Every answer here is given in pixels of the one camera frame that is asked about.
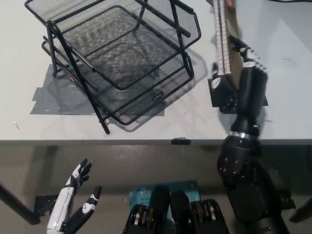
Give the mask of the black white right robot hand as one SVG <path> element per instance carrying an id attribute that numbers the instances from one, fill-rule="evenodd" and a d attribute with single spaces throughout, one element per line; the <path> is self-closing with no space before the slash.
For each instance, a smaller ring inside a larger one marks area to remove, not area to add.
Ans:
<path id="1" fill-rule="evenodd" d="M 242 40 L 230 35 L 233 50 L 242 58 L 242 70 L 239 86 L 234 88 L 230 76 L 221 75 L 218 64 L 213 63 L 212 78 L 208 80 L 211 93 L 228 93 L 228 104 L 236 105 L 236 119 L 231 125 L 231 132 L 258 137 L 260 126 L 257 118 L 265 101 L 265 91 L 268 80 L 266 67 L 258 54 Z"/>

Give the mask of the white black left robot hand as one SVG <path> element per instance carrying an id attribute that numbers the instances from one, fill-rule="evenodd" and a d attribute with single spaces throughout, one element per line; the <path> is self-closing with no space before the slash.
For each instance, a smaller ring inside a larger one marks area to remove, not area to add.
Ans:
<path id="1" fill-rule="evenodd" d="M 94 213 L 101 195 L 101 186 L 96 186 L 87 201 L 71 214 L 75 195 L 89 179 L 91 167 L 92 163 L 84 159 L 69 176 L 51 212 L 46 228 L 48 234 L 75 234 Z"/>

